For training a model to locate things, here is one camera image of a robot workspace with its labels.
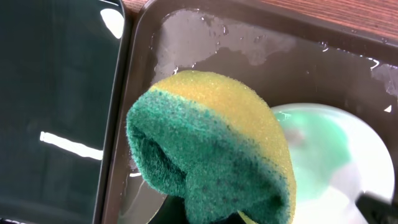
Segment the white plate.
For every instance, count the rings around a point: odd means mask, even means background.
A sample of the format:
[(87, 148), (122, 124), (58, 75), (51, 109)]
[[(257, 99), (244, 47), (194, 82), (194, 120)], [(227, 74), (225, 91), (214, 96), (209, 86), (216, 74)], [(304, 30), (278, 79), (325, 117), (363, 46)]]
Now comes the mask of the white plate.
[(363, 194), (392, 202), (395, 173), (386, 145), (367, 123), (332, 106), (272, 108), (289, 144), (297, 184), (294, 224), (366, 223)]

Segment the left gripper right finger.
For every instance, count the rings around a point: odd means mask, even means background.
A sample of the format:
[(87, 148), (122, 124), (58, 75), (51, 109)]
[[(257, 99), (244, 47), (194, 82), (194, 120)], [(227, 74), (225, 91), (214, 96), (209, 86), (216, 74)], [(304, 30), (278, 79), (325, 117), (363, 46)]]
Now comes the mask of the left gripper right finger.
[(217, 221), (217, 224), (246, 224), (246, 223), (238, 213), (233, 213), (228, 218)]

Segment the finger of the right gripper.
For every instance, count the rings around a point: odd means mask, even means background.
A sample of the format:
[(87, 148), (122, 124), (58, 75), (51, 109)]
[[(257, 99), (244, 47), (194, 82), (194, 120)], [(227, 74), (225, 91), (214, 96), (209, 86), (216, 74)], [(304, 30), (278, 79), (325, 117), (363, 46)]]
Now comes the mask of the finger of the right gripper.
[(355, 201), (368, 224), (397, 224), (397, 204), (363, 193)]

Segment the green yellow sponge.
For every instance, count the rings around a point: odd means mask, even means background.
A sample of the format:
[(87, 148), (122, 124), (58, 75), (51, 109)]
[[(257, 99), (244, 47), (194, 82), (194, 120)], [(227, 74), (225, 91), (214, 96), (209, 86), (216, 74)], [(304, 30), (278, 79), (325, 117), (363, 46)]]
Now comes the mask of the green yellow sponge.
[(267, 103), (245, 84), (178, 72), (132, 105), (126, 135), (144, 180), (183, 198), (190, 223), (234, 213), (247, 222), (292, 222), (296, 183), (287, 141)]

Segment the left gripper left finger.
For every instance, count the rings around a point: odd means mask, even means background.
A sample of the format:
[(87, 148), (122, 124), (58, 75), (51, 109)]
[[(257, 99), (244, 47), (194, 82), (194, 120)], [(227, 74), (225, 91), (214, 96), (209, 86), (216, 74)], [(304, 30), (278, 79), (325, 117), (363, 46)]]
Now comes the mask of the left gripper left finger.
[(156, 213), (155, 224), (189, 224), (185, 214), (184, 199), (167, 196)]

